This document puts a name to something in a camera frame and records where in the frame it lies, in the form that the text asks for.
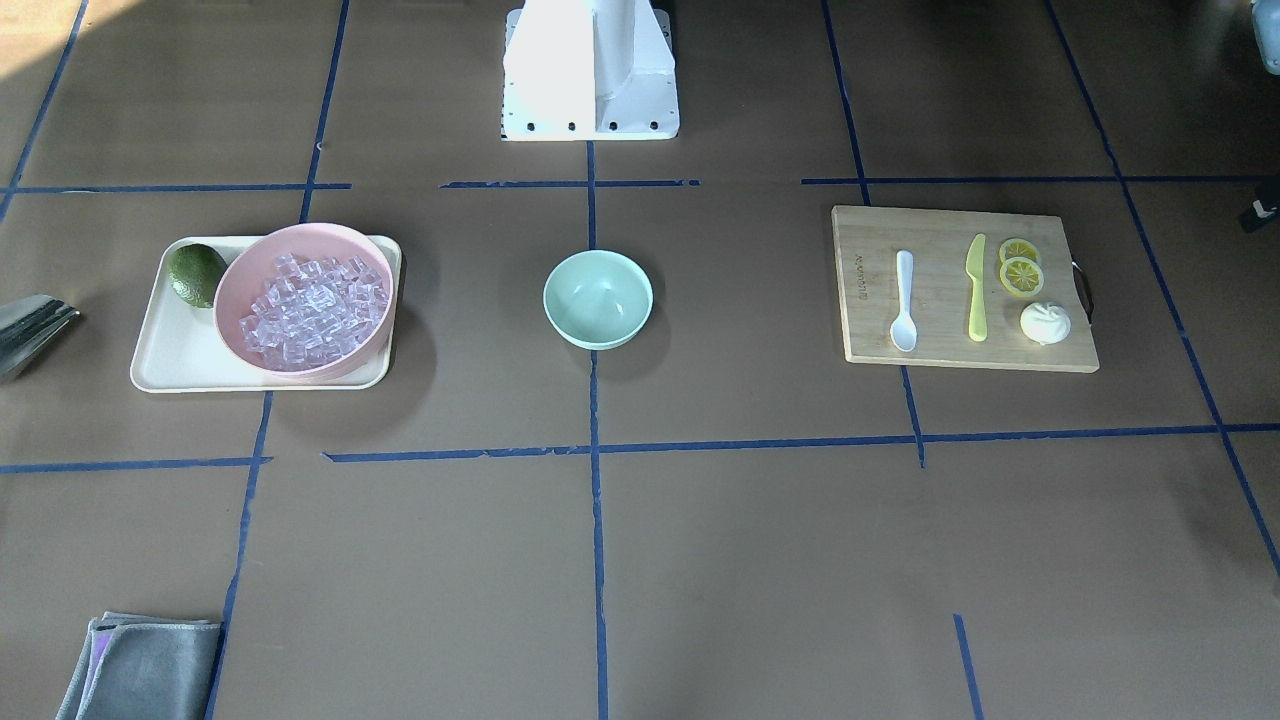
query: cutting board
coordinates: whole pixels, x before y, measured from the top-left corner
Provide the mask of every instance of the cutting board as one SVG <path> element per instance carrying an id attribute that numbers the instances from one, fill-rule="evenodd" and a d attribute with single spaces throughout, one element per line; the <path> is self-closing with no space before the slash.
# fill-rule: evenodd
<path id="1" fill-rule="evenodd" d="M 1061 219 L 838 205 L 831 220 L 845 359 L 850 363 L 1059 373 L 1098 369 L 1098 354 L 1076 295 Z M 969 243 L 977 233 L 987 236 L 984 342 L 973 342 L 968 334 L 970 288 L 964 266 Z M 1041 252 L 1044 287 L 1036 297 L 1015 297 L 998 279 L 1000 243 L 1010 237 L 1029 240 Z M 897 316 L 895 255 L 899 250 L 915 255 L 911 318 L 919 341 L 911 352 L 900 351 L 888 337 L 888 327 Z M 1071 333 L 1065 341 L 1042 346 L 1023 334 L 1023 309 L 1039 301 L 1066 307 Z"/>

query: green bowl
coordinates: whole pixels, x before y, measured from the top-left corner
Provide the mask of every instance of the green bowl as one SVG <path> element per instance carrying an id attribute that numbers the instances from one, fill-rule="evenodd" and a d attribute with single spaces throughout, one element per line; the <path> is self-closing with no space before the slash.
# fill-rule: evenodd
<path id="1" fill-rule="evenodd" d="M 588 250 L 566 258 L 548 275 L 543 310 L 564 340 L 586 350 L 612 350 L 649 319 L 653 286 L 630 258 Z"/>

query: white spoon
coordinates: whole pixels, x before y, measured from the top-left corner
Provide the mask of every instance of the white spoon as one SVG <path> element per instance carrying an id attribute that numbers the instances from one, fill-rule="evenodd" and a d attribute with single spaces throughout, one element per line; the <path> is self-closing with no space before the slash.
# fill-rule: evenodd
<path id="1" fill-rule="evenodd" d="M 888 337 L 902 352 L 915 350 L 915 320 L 911 319 L 911 272 L 915 256 L 909 250 L 897 251 L 897 318 L 888 327 Z"/>

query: plastic knife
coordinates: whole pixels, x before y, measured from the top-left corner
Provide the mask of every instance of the plastic knife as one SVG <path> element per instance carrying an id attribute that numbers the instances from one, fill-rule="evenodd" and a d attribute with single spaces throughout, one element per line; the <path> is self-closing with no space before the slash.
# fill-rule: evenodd
<path id="1" fill-rule="evenodd" d="M 978 233 L 969 243 L 969 255 L 964 260 L 964 272 L 973 281 L 973 295 L 969 299 L 969 340 L 987 340 L 987 304 L 982 295 L 982 260 L 987 250 L 987 236 Z"/>

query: blue tape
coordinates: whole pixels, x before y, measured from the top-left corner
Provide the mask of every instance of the blue tape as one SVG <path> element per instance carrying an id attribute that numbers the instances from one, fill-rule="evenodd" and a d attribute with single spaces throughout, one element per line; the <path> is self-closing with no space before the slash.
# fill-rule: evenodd
<path id="1" fill-rule="evenodd" d="M 0 475 L 28 473 L 108 473 L 114 470 L 163 470 L 174 468 L 243 468 L 252 465 L 253 457 L 206 457 L 182 460 L 108 460 L 100 462 L 35 462 L 29 465 L 0 465 Z"/>
<path id="2" fill-rule="evenodd" d="M 1277 432 L 1280 424 L 1228 425 L 1233 432 Z M 637 452 L 709 452 L 722 450 L 776 450 L 788 447 L 859 447 L 873 445 L 915 445 L 952 442 L 1001 442 L 1108 437 L 1215 434 L 1216 425 L 1167 425 L 1148 428 L 1080 428 L 1064 430 L 1007 430 L 988 433 L 929 433 L 910 436 L 851 436 L 819 438 L 722 439 L 687 442 L 634 442 L 599 445 L 600 455 Z M 591 446 L 507 447 L 486 450 L 422 450 L 406 452 L 325 454 L 334 462 L 404 462 L 417 460 L 470 460 L 476 457 L 536 457 L 545 455 L 589 455 Z"/>
<path id="3" fill-rule="evenodd" d="M 1211 183 L 1211 182 L 1262 182 L 1270 176 L 1125 176 L 1125 182 L 1151 183 Z M 1115 176 L 972 176 L 972 177 L 901 177 L 901 178 L 800 178 L 800 184 L 978 184 L 978 183 L 1114 183 Z"/>
<path id="4" fill-rule="evenodd" d="M 595 187 L 684 187 L 682 179 L 659 181 L 595 181 Z M 687 181 L 691 186 L 701 184 L 700 181 Z"/>
<path id="5" fill-rule="evenodd" d="M 863 204 L 870 205 L 870 192 L 867 190 L 867 170 L 863 168 L 863 152 L 858 147 L 858 131 L 854 128 L 854 109 L 849 102 L 849 85 L 845 82 L 845 67 L 840 60 L 840 47 L 836 45 L 836 27 L 831 22 L 831 6 L 822 0 L 822 18 L 827 23 L 827 44 L 831 46 L 831 61 L 836 68 L 836 85 L 840 86 L 840 102 L 845 108 L 845 126 L 849 129 L 849 147 L 854 151 L 854 168 L 858 170 L 858 186 L 863 191 Z"/>
<path id="6" fill-rule="evenodd" d="M 595 150 L 588 150 L 591 160 L 588 161 L 588 172 L 591 173 L 595 163 Z M 649 179 L 649 181 L 596 181 L 588 177 L 585 181 L 454 181 L 440 186 L 440 190 L 509 190 L 521 187 L 698 187 L 703 184 L 698 179 Z"/>
<path id="7" fill-rule="evenodd" d="M 1257 525 L 1258 532 L 1262 534 L 1262 544 L 1266 546 L 1267 556 L 1271 557 L 1271 568 L 1276 571 L 1276 575 L 1280 575 L 1280 552 L 1276 551 L 1276 543 L 1271 538 L 1271 530 L 1267 529 L 1266 519 L 1262 518 L 1262 510 L 1258 507 L 1258 500 L 1253 496 L 1253 487 L 1249 484 L 1249 479 L 1244 475 L 1240 459 L 1235 455 L 1235 445 L 1231 443 L 1231 437 L 1226 433 L 1222 433 L 1222 447 L 1226 448 L 1226 457 L 1231 461 L 1235 480 L 1240 483 L 1240 492 L 1244 493 L 1249 514 L 1253 515 L 1253 524 Z"/>
<path id="8" fill-rule="evenodd" d="M 14 167 L 13 177 L 9 179 L 9 191 L 4 193 L 4 200 L 0 200 L 0 223 L 9 214 L 14 190 L 22 182 L 22 174 L 27 170 L 27 161 L 31 160 L 31 150 L 36 146 L 36 136 L 40 135 L 41 126 L 45 124 L 49 105 L 54 101 L 54 92 L 58 91 L 58 85 L 63 81 L 67 61 L 70 59 L 72 49 L 76 47 L 76 41 L 79 38 L 81 26 L 84 23 L 84 12 L 87 9 L 88 0 L 81 0 L 81 6 L 76 12 L 76 20 L 72 23 L 72 32 L 67 36 L 67 45 L 63 46 L 63 55 L 58 59 L 58 68 L 54 70 L 54 77 L 49 81 L 49 90 L 45 91 L 45 99 L 40 102 L 40 110 L 36 111 L 36 120 L 31 124 L 31 132 L 27 133 L 27 142 L 22 146 L 22 154 L 18 155 L 18 164 Z"/>
<path id="9" fill-rule="evenodd" d="M 906 372 L 906 365 L 899 365 L 902 370 L 902 392 L 906 393 L 906 413 L 911 416 L 911 432 L 915 434 L 915 452 L 920 456 L 920 468 L 924 468 L 924 436 L 920 434 L 920 415 L 915 411 L 915 393 L 911 392 L 911 374 Z"/>
<path id="10" fill-rule="evenodd" d="M 1208 380 L 1204 378 L 1204 370 L 1201 368 L 1199 360 L 1196 356 L 1196 348 L 1192 347 L 1192 341 L 1187 336 L 1187 327 L 1183 324 L 1183 318 L 1178 313 L 1178 305 L 1174 302 L 1174 295 L 1170 292 L 1169 284 L 1165 282 L 1165 273 L 1160 269 L 1160 261 L 1156 259 L 1156 250 L 1151 245 L 1151 238 L 1147 236 L 1147 228 L 1142 222 L 1142 215 L 1138 213 L 1138 204 L 1134 202 L 1133 193 L 1129 192 L 1129 183 L 1126 182 L 1124 173 L 1120 170 L 1120 160 L 1116 158 L 1115 149 L 1111 146 L 1111 140 L 1107 137 L 1107 132 L 1102 127 L 1102 117 L 1098 114 L 1098 109 L 1093 104 L 1093 97 L 1089 95 L 1089 90 L 1084 85 L 1084 77 L 1080 74 L 1080 67 L 1076 64 L 1075 55 L 1071 53 L 1071 45 L 1066 40 L 1066 32 L 1062 29 L 1062 23 L 1059 22 L 1057 12 L 1053 9 L 1053 1 L 1044 0 L 1044 9 L 1048 12 L 1055 32 L 1057 32 L 1059 42 L 1062 44 L 1062 51 L 1066 54 L 1068 64 L 1071 67 L 1071 74 L 1075 77 L 1075 83 L 1080 88 L 1080 95 L 1084 96 L 1084 104 L 1088 106 L 1089 115 L 1093 118 L 1093 124 L 1098 129 L 1098 137 L 1102 138 L 1102 147 L 1106 150 L 1107 158 L 1111 160 L 1111 168 L 1115 172 L 1116 178 L 1120 181 L 1120 190 L 1124 192 L 1125 204 L 1129 206 L 1129 214 L 1133 217 L 1134 227 L 1138 228 L 1138 237 L 1142 240 L 1142 247 L 1147 252 L 1147 261 L 1151 264 L 1151 270 L 1156 275 L 1156 282 L 1160 286 L 1160 293 L 1164 296 L 1165 305 L 1169 307 L 1169 314 L 1174 319 L 1174 327 L 1178 328 L 1178 334 L 1183 340 L 1183 348 L 1187 351 L 1187 359 L 1192 364 L 1192 370 L 1196 373 L 1196 380 L 1201 386 L 1204 402 L 1208 405 L 1210 415 L 1212 415 L 1213 424 L 1221 437 L 1222 447 L 1226 450 L 1228 459 L 1231 461 L 1231 468 L 1235 470 L 1235 478 L 1240 484 L 1240 492 L 1244 493 L 1244 500 L 1249 505 L 1249 511 L 1253 514 L 1253 521 L 1257 525 L 1258 534 L 1262 536 L 1262 543 L 1266 546 L 1267 555 L 1271 559 L 1271 565 L 1276 574 L 1280 575 L 1280 555 L 1276 553 L 1276 546 L 1275 541 L 1271 538 L 1271 530 L 1267 528 L 1266 519 L 1262 518 L 1262 512 L 1258 510 L 1257 500 L 1253 497 L 1253 488 L 1249 486 L 1244 469 L 1240 466 L 1239 460 L 1235 456 L 1235 447 L 1231 445 L 1231 437 L 1226 425 L 1222 423 L 1222 415 L 1219 413 L 1217 402 L 1213 400 L 1213 392 L 1210 389 Z"/>
<path id="11" fill-rule="evenodd" d="M 506 447 L 477 450 L 422 450 L 407 452 L 325 452 L 334 462 L 407 462 L 413 460 L 471 460 L 475 457 L 538 457 L 541 455 L 586 455 L 588 446 Z"/>
<path id="12" fill-rule="evenodd" d="M 333 40 L 333 56 L 329 58 L 329 79 L 324 87 L 324 101 L 320 104 L 320 120 L 316 123 L 316 140 L 311 146 L 311 168 L 307 170 L 307 186 L 302 192 L 302 210 L 298 222 L 305 223 L 311 217 L 311 195 L 320 170 L 320 147 L 324 145 L 324 129 L 329 124 L 329 104 L 333 101 L 333 86 L 338 79 L 338 59 L 342 56 L 342 41 L 347 35 L 347 12 L 351 0 L 342 0 L 342 13 L 338 15 L 338 33 Z"/>
<path id="13" fill-rule="evenodd" d="M 586 141 L 586 249 L 595 250 L 595 142 L 590 140 Z"/>
<path id="14" fill-rule="evenodd" d="M 308 186 L 303 182 L 246 183 L 246 184 L 100 184 L 100 186 L 45 186 L 19 187 L 17 195 L 78 195 L 108 192 L 276 192 L 300 191 Z M 326 182 L 311 186 L 312 190 L 351 190 L 349 182 Z"/>
<path id="15" fill-rule="evenodd" d="M 1244 423 L 1224 425 L 1229 433 L 1274 433 L 1280 430 L 1280 423 Z"/>
<path id="16" fill-rule="evenodd" d="M 960 643 L 960 661 L 964 662 L 964 676 L 969 684 L 969 703 L 973 705 L 974 720 L 984 720 L 982 714 L 982 696 L 978 693 L 978 676 L 973 673 L 973 656 L 969 655 L 969 635 L 964 629 L 964 618 L 959 614 L 951 619 L 956 624 L 956 642 Z"/>
<path id="17" fill-rule="evenodd" d="M 275 393 L 266 391 L 262 393 L 262 419 L 257 425 L 257 436 L 253 438 L 253 462 L 248 466 L 248 479 L 244 483 L 244 502 L 241 505 L 239 537 L 236 541 L 236 570 L 227 584 L 227 597 L 223 600 L 223 626 L 218 633 L 216 666 L 214 667 L 214 680 L 209 688 L 209 702 L 205 705 L 205 720 L 212 720 L 214 706 L 218 705 L 218 688 L 223 680 L 223 660 L 227 657 L 227 639 L 230 637 L 232 615 L 236 610 L 236 593 L 239 591 L 241 570 L 244 568 L 244 546 L 248 543 L 248 525 L 253 516 L 252 503 L 257 495 L 259 470 L 265 464 L 262 450 L 266 447 L 266 429 L 271 421 L 271 404 Z"/>
<path id="18" fill-rule="evenodd" d="M 1274 176 L 1125 176 L 1125 182 L 1262 182 Z"/>
<path id="19" fill-rule="evenodd" d="M 1071 439 L 1143 436 L 1215 434 L 1216 425 L 1171 425 L 1157 428 L 1083 428 L 1069 430 L 1011 430 L 997 433 L 937 433 L 924 436 L 924 442 L 996 442 L 1010 439 Z"/>
<path id="20" fill-rule="evenodd" d="M 595 520 L 595 682 L 599 720 L 609 720 L 609 651 L 604 625 L 604 518 L 600 509 L 600 384 L 591 351 L 591 516 Z"/>
<path id="21" fill-rule="evenodd" d="M 977 183 L 1060 183 L 1116 182 L 1107 176 L 973 176 L 951 178 L 865 178 L 867 184 L 977 184 Z M 801 178 L 800 184 L 859 184 L 858 178 Z"/>
<path id="22" fill-rule="evenodd" d="M 586 181 L 456 181 L 440 190 L 502 190 L 512 187 L 586 187 Z"/>
<path id="23" fill-rule="evenodd" d="M 637 442 L 602 445 L 603 455 L 627 452 L 707 452 L 717 450 L 777 450 L 786 447 L 858 447 L 868 445 L 913 445 L 914 436 L 827 437 L 791 439 L 727 439 L 692 442 Z"/>

